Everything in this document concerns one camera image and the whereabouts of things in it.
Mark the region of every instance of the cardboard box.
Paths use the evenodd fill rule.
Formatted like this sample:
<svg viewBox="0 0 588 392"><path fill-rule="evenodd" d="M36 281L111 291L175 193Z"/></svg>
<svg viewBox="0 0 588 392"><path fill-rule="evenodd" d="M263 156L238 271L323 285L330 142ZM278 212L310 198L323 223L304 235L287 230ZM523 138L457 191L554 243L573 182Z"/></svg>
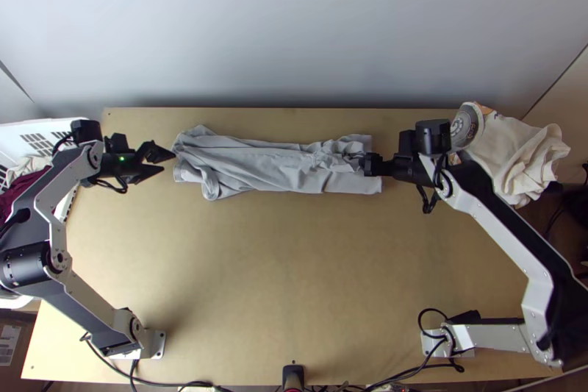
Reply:
<svg viewBox="0 0 588 392"><path fill-rule="evenodd" d="M37 316L0 310L0 390L39 392L45 382L21 379L24 358L29 348Z"/></svg>

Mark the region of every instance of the white cloth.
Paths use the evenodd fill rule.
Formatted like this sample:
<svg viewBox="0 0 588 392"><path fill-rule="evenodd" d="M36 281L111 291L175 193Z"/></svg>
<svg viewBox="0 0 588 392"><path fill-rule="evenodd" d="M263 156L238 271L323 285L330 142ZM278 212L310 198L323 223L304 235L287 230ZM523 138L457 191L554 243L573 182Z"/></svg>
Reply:
<svg viewBox="0 0 588 392"><path fill-rule="evenodd" d="M562 129L557 124L533 127L480 108L483 132L464 151L492 177L494 191L507 203L520 208L537 200L549 182L557 180L557 160L570 152Z"/></svg>
<svg viewBox="0 0 588 392"><path fill-rule="evenodd" d="M199 125L173 143L179 160L173 178L201 183L210 201L249 190L380 193L381 178L364 177L359 168L370 147L370 135L301 145L236 139Z"/></svg>
<svg viewBox="0 0 588 392"><path fill-rule="evenodd" d="M50 157L41 156L24 156L18 160L14 167L6 170L6 178L4 180L6 188L10 188L15 179L31 174L35 171L43 170L47 165L51 164Z"/></svg>

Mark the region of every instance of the white wall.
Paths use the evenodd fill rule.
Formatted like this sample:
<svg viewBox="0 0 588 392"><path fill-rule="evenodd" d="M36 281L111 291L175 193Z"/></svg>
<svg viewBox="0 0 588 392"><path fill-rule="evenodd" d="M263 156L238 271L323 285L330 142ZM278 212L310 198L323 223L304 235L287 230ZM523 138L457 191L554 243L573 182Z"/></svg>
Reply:
<svg viewBox="0 0 588 392"><path fill-rule="evenodd" d="M478 99L522 115L587 41L587 0L0 1L0 57L60 113Z"/></svg>
<svg viewBox="0 0 588 392"><path fill-rule="evenodd" d="M0 124L44 116L44 112L0 71Z"/></svg>
<svg viewBox="0 0 588 392"><path fill-rule="evenodd" d="M583 183L588 162L588 49L578 57L562 78L523 119L527 124L545 126L555 122L562 128L564 142L572 148L559 161L560 182Z"/></svg>

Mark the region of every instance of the gray robot arm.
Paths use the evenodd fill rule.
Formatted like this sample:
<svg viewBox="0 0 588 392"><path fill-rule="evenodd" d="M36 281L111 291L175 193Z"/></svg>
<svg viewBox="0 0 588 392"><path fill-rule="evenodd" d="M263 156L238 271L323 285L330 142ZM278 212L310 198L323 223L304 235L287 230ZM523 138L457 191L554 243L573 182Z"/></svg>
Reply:
<svg viewBox="0 0 588 392"><path fill-rule="evenodd" d="M53 305L86 329L105 357L159 358L165 333L144 328L128 308L115 309L73 271L65 225L53 210L77 185L107 185L101 177L116 177L123 193L162 170L142 164L144 158L157 163L173 154L153 141L135 152L123 135L103 139L95 121L73 122L71 137L76 146L57 152L51 168L12 205L0 233L0 285ZM100 234L99 228L88 234Z"/></svg>

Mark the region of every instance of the metal bracket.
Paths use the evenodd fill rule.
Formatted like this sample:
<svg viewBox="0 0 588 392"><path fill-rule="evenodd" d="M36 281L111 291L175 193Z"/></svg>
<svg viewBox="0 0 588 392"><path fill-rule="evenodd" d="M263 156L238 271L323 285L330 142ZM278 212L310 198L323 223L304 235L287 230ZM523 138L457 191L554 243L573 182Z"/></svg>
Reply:
<svg viewBox="0 0 588 392"><path fill-rule="evenodd" d="M473 357L474 348L497 349L500 351L519 352L531 354L538 361L548 366L560 367L561 360L552 360L551 348L541 351L537 348L535 341L527 341L528 330L525 324L442 324L440 329L428 329L431 335L444 335L447 341L441 344L433 353L432 357L451 357L452 340L446 327L455 339L456 351L467 351L461 356ZM420 341L424 355L428 355L439 343L438 339L430 338L421 334Z"/></svg>
<svg viewBox="0 0 588 392"><path fill-rule="evenodd" d="M165 332L160 330L145 329L144 338L144 341L146 342L145 348L135 349L123 354L110 355L109 358L113 360L139 360L143 358L158 360L163 357L166 338Z"/></svg>

